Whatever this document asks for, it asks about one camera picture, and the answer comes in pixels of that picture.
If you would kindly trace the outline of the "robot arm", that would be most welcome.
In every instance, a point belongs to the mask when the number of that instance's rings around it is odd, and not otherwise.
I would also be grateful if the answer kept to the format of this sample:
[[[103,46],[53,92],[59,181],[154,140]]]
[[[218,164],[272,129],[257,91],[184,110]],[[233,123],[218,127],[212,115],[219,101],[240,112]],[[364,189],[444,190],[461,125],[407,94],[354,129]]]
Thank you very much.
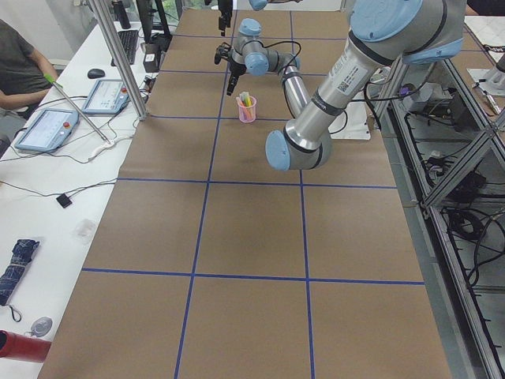
[[[252,9],[255,11],[264,9],[268,4],[280,4],[284,1],[274,1],[274,0],[248,0]],[[233,1],[232,0],[218,0],[218,10],[220,12],[218,28],[221,36],[226,35],[226,30],[231,26],[231,20],[233,16]]]
[[[265,47],[254,19],[241,22],[236,42],[220,45],[215,61],[230,65],[229,94],[244,73],[275,72],[282,78],[294,117],[267,136],[267,161],[279,171],[311,170],[331,154],[331,123],[380,67],[396,58],[406,65],[437,62],[461,50],[465,13],[464,1],[352,1],[346,7],[345,49],[312,96],[295,57]]]

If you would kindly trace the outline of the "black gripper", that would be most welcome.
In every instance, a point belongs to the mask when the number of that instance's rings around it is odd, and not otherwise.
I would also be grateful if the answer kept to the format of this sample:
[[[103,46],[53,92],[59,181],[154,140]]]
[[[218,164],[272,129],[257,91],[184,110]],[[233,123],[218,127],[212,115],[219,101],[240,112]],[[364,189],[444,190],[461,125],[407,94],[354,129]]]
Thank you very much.
[[[240,76],[244,75],[247,72],[247,67],[245,64],[235,61],[229,61],[229,67],[231,76],[226,87],[226,94],[228,96],[231,96],[234,93],[234,89],[238,84]]]
[[[230,27],[231,15],[233,12],[233,0],[219,0],[219,31],[221,36],[226,35],[226,30]]]

